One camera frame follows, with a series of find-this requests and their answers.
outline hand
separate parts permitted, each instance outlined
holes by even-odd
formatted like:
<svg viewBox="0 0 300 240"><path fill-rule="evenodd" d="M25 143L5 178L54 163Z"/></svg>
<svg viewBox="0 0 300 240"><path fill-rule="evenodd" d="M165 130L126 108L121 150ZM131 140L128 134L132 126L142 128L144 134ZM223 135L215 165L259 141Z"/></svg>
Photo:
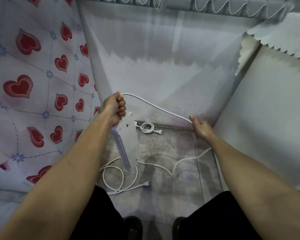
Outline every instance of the hand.
<svg viewBox="0 0 300 240"><path fill-rule="evenodd" d="M208 124L207 121L197 121L192 115L189 116L189 119L192 122L192 126L196 136L200 136L206 142L209 142L210 138L214 135L212 127Z"/></svg>
<svg viewBox="0 0 300 240"><path fill-rule="evenodd" d="M112 126L119 124L121 117L126 115L126 101L116 92L103 102L103 112L111 116Z"/></svg>

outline leg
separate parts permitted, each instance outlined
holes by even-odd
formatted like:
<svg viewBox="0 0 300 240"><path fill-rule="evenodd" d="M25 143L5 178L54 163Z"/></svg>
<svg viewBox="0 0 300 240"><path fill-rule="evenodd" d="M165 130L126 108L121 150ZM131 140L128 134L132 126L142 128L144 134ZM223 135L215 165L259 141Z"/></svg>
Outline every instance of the leg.
<svg viewBox="0 0 300 240"><path fill-rule="evenodd" d="M113 206L106 191L95 186L70 240L128 239L129 227Z"/></svg>
<svg viewBox="0 0 300 240"><path fill-rule="evenodd" d="M218 194L181 220L178 237L180 240L204 237L261 240L230 191Z"/></svg>

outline white wall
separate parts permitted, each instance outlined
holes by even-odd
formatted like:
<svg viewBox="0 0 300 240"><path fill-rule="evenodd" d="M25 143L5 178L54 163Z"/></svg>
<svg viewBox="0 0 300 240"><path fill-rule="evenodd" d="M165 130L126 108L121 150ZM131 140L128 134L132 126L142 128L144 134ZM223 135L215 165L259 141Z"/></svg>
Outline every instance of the white wall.
<svg viewBox="0 0 300 240"><path fill-rule="evenodd" d="M214 130L300 189L300 59L263 46Z"/></svg>
<svg viewBox="0 0 300 240"><path fill-rule="evenodd" d="M242 34L255 19L79 1L99 97L129 92L173 113L216 122L242 76ZM127 97L136 119L189 126Z"/></svg>

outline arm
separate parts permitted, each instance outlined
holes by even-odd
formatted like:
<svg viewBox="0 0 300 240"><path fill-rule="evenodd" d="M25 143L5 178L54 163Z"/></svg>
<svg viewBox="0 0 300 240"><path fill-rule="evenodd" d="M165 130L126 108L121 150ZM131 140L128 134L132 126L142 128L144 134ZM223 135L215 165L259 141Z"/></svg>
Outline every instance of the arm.
<svg viewBox="0 0 300 240"><path fill-rule="evenodd" d="M0 240L69 239L92 195L110 130L125 110L119 92L104 101L102 113L36 183L0 230Z"/></svg>
<svg viewBox="0 0 300 240"><path fill-rule="evenodd" d="M206 121L190 119L196 134L214 150L227 186L260 237L300 239L300 192L218 138Z"/></svg>

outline gray floor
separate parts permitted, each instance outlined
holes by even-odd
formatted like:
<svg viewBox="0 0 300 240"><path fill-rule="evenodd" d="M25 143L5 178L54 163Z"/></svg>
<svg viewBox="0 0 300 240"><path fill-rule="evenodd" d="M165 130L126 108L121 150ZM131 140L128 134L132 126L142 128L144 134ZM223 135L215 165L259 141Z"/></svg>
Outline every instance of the gray floor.
<svg viewBox="0 0 300 240"><path fill-rule="evenodd" d="M174 164L186 157L194 157L208 148L191 132L164 128L164 135L143 134L138 130L141 161L158 164L172 171ZM119 156L113 138L109 139L101 165ZM124 171L126 187L135 178L135 170L126 171L122 161L112 165ZM125 217L138 216L144 226L144 239L172 239L172 223L178 216L188 216L222 192L220 177L212 151L199 160L181 162L173 179L165 170L158 167L138 164L138 178L135 185L152 181L149 187L140 187L131 191L110 196L119 213ZM118 188L122 176L117 169L107 169L107 183ZM98 185L109 190L99 174ZM20 205L24 193L0 190L0 227L12 212Z"/></svg>

